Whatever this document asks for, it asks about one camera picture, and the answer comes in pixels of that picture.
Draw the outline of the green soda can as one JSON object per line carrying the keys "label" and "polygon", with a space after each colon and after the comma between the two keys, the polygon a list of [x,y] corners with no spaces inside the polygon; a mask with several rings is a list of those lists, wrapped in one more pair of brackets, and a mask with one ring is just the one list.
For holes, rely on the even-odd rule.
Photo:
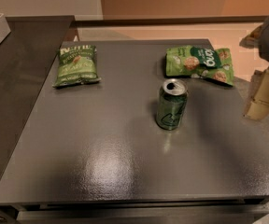
{"label": "green soda can", "polygon": [[188,89],[179,79],[167,79],[159,91],[156,122],[168,131],[179,127],[188,101]]}

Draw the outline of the green popcorn snack bag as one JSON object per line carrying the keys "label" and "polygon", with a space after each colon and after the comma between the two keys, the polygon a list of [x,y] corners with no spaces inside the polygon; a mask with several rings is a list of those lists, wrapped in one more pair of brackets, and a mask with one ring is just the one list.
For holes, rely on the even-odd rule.
{"label": "green popcorn snack bag", "polygon": [[234,84],[234,68],[229,49],[204,49],[187,45],[166,51],[168,77],[211,79],[229,86]]}

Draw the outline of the green jalapeno chip bag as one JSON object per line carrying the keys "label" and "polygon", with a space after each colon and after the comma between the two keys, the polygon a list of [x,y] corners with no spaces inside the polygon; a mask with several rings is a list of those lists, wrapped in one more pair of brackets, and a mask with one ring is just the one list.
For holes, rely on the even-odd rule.
{"label": "green jalapeno chip bag", "polygon": [[61,48],[58,52],[59,66],[54,88],[78,84],[98,83],[97,49],[94,45],[77,45]]}

